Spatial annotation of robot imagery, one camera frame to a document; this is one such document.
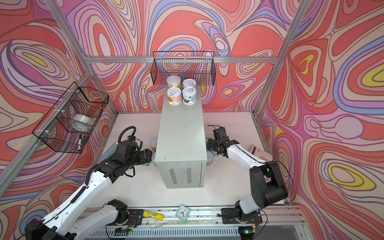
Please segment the teal label can front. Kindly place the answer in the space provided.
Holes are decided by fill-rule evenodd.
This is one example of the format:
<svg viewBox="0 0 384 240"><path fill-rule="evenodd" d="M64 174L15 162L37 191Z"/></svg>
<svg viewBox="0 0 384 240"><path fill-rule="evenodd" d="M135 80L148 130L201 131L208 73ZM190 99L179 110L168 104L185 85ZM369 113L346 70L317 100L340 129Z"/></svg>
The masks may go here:
<svg viewBox="0 0 384 240"><path fill-rule="evenodd" d="M197 102L197 90L193 87L187 87L182 90L184 103L192 106Z"/></svg>

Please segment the pink flower label can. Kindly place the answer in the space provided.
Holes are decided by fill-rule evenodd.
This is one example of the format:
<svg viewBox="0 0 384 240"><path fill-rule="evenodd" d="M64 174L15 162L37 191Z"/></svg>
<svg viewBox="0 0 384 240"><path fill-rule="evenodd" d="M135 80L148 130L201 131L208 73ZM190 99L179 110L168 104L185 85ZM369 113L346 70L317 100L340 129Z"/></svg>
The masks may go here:
<svg viewBox="0 0 384 240"><path fill-rule="evenodd" d="M185 79L183 81L184 88L196 88L197 82L193 79Z"/></svg>

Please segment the orange label can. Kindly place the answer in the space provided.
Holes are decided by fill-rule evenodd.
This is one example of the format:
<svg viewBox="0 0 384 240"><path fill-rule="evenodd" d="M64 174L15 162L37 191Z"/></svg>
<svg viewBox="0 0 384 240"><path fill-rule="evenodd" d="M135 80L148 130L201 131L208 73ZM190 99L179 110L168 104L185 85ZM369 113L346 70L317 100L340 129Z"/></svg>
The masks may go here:
<svg viewBox="0 0 384 240"><path fill-rule="evenodd" d="M169 76L167 77L167 85L168 85L168 88L181 88L181 78L179 76Z"/></svg>

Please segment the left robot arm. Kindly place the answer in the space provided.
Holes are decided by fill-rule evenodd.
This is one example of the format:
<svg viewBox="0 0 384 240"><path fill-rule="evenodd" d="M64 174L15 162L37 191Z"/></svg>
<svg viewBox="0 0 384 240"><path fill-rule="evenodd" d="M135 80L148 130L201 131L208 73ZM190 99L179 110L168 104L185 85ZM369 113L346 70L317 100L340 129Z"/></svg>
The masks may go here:
<svg viewBox="0 0 384 240"><path fill-rule="evenodd" d="M133 227L138 226L141 222L138 217L131 215L128 206L116 199L81 221L78 217L119 177L127 176L128 170L134 171L135 166L150 164L152 155L151 150L143 150L136 141L112 144L102 154L99 163L90 168L85 182L64 203L41 220L32 220L25 226L26 239L84 240L109 224L126 225L132 220Z"/></svg>

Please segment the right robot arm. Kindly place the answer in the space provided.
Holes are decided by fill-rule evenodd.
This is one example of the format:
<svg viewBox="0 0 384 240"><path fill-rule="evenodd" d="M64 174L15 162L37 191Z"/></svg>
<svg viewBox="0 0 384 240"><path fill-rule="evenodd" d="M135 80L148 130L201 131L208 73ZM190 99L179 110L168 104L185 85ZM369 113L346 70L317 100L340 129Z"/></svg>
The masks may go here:
<svg viewBox="0 0 384 240"><path fill-rule="evenodd" d="M238 141L230 140L224 127L212 127L214 138L207 140L207 150L236 162L250 174L250 195L237 201L233 208L222 208L218 216L227 225L258 225L262 222L261 210L288 197L279 164L262 160L245 150Z"/></svg>

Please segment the yellow label can left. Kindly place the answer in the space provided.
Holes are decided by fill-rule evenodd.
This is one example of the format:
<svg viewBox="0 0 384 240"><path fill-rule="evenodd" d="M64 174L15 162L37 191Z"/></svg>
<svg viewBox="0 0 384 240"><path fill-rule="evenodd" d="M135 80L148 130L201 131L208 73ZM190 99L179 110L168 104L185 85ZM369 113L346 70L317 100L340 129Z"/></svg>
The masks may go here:
<svg viewBox="0 0 384 240"><path fill-rule="evenodd" d="M153 138L150 142L152 152L156 152L157 150L157 144L158 144L158 138Z"/></svg>

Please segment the can right hidden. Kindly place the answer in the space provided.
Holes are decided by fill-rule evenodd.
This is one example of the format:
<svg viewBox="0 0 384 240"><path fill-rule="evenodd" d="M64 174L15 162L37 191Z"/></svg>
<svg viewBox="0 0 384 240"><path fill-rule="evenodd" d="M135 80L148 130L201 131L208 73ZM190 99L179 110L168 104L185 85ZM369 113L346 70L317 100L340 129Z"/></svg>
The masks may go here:
<svg viewBox="0 0 384 240"><path fill-rule="evenodd" d="M213 152L211 151L207 151L207 163L206 163L206 166L211 166L213 161L214 161L214 157L215 155L213 154Z"/></svg>

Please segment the grey stapler box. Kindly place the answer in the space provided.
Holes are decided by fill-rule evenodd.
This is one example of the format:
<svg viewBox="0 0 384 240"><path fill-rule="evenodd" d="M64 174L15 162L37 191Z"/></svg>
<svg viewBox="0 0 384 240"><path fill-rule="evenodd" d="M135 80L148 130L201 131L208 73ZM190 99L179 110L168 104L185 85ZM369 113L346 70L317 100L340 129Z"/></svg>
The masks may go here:
<svg viewBox="0 0 384 240"><path fill-rule="evenodd" d="M101 163L105 159L108 159L110 156L114 156L115 152L117 151L118 143L113 143L107 150L104 151L104 153L100 156L98 162Z"/></svg>

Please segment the grey metal cabinet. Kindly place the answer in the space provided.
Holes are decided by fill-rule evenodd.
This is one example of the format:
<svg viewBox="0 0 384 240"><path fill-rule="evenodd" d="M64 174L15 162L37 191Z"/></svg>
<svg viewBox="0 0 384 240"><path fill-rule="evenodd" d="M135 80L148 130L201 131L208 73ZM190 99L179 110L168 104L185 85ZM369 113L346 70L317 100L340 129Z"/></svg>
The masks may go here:
<svg viewBox="0 0 384 240"><path fill-rule="evenodd" d="M203 187L208 160L205 136L200 90L192 106L172 106L164 99L155 164L168 189Z"/></svg>

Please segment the pink calculator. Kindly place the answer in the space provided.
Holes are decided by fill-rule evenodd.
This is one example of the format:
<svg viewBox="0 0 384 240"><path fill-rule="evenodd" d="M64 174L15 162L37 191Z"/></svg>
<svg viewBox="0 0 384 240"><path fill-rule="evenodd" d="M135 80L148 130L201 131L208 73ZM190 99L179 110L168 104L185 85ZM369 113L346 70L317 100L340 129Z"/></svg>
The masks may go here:
<svg viewBox="0 0 384 240"><path fill-rule="evenodd" d="M266 161L266 162L271 162L271 161L273 161L273 156L272 156L271 154L265 152L263 149L258 148L258 147L255 146L255 145L252 145L252 146L251 146L251 153L252 153L255 157L257 157L257 158L259 158L259 159L261 159L261 160L264 160L264 161Z"/></svg>

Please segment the black marker pen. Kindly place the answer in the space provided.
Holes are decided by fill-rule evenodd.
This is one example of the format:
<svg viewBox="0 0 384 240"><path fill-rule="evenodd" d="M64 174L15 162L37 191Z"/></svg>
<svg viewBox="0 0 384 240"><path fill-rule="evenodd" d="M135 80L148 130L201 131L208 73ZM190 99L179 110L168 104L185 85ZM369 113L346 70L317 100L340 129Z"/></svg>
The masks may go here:
<svg viewBox="0 0 384 240"><path fill-rule="evenodd" d="M82 135L79 135L78 152L80 153L81 151L82 151Z"/></svg>

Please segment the yellow label tube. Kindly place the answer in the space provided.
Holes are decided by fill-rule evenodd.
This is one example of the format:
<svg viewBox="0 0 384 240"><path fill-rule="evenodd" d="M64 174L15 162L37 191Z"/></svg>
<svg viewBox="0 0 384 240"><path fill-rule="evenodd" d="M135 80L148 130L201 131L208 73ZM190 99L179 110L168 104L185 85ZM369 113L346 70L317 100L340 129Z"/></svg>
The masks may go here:
<svg viewBox="0 0 384 240"><path fill-rule="evenodd" d="M162 221L164 219L164 215L158 214L158 213L152 213L152 212L148 212L148 211L144 211L143 217L144 218L151 218L151 219L158 220L158 221Z"/></svg>

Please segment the teal alarm clock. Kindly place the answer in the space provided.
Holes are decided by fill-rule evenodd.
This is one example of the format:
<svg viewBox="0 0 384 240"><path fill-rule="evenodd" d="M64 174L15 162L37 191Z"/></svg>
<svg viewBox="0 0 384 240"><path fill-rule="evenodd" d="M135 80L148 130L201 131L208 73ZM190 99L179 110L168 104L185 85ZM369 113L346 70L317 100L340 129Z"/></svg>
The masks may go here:
<svg viewBox="0 0 384 240"><path fill-rule="evenodd" d="M190 213L191 213L190 208L184 205L180 205L176 212L176 218L185 223L188 220Z"/></svg>

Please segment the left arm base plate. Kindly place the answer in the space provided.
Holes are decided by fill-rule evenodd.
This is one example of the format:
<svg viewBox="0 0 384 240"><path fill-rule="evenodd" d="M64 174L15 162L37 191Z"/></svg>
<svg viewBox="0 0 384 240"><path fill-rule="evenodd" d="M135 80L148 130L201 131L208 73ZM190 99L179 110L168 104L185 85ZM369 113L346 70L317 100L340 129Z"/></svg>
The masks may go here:
<svg viewBox="0 0 384 240"><path fill-rule="evenodd" d="M143 209L119 210L116 219L107 223L107 226L137 227L142 224L143 214Z"/></svg>

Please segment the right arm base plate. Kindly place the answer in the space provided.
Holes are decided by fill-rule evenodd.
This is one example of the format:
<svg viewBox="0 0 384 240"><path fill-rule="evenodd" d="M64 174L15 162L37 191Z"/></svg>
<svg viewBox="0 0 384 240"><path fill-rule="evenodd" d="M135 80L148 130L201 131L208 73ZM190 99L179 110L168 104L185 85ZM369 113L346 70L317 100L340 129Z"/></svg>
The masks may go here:
<svg viewBox="0 0 384 240"><path fill-rule="evenodd" d="M260 212L254 211L245 214L240 208L222 208L218 217L222 218L224 224L253 224L258 226L263 223Z"/></svg>

